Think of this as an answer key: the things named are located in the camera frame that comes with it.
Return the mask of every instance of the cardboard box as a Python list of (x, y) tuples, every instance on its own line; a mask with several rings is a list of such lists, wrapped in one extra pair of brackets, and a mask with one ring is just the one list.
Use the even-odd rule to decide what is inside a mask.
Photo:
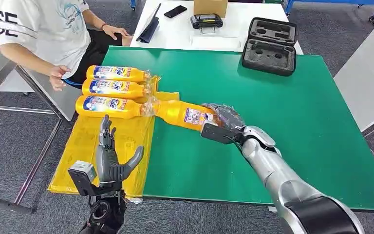
[(194, 14), (215, 13), (221, 18), (225, 17), (228, 0), (194, 0)]

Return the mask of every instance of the bottle label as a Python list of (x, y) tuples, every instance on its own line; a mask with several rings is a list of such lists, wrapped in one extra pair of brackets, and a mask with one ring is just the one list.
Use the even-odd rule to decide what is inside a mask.
[(96, 66), (94, 69), (94, 78), (127, 78), (130, 77), (131, 68), (130, 67), (106, 67), (106, 66)]
[(94, 94), (108, 94), (113, 92), (126, 92), (130, 88), (129, 81), (115, 81), (105, 79), (95, 79), (91, 81), (90, 92)]
[(213, 121), (213, 118), (213, 114), (203, 113), (198, 110), (187, 108), (186, 116), (184, 117), (184, 122), (202, 125), (205, 120)]
[(127, 104), (126, 99), (88, 96), (84, 101), (86, 111), (117, 111), (123, 110)]

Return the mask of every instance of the white t-shirt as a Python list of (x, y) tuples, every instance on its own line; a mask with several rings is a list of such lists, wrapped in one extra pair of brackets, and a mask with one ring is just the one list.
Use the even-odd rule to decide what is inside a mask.
[(18, 43), (41, 59), (71, 69), (91, 42), (82, 12), (85, 0), (0, 0), (0, 45)]

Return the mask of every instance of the green table surface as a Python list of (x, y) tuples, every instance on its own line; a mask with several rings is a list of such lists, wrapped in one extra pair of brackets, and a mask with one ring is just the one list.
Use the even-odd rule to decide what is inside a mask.
[[(281, 77), (242, 67), (241, 53), (110, 47), (103, 65), (150, 69), (182, 101), (223, 103), (264, 129), (309, 184), (349, 207), (374, 211), (374, 156), (323, 58), (297, 56)], [(157, 118), (144, 196), (271, 204), (233, 144)]]

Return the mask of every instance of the black phone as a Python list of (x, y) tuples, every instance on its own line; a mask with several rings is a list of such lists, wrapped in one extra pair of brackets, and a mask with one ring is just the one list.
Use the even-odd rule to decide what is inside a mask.
[(176, 8), (165, 12), (164, 15), (167, 16), (168, 18), (173, 18), (176, 15), (179, 15), (182, 12), (185, 12), (187, 8), (183, 7), (182, 5), (177, 6)]

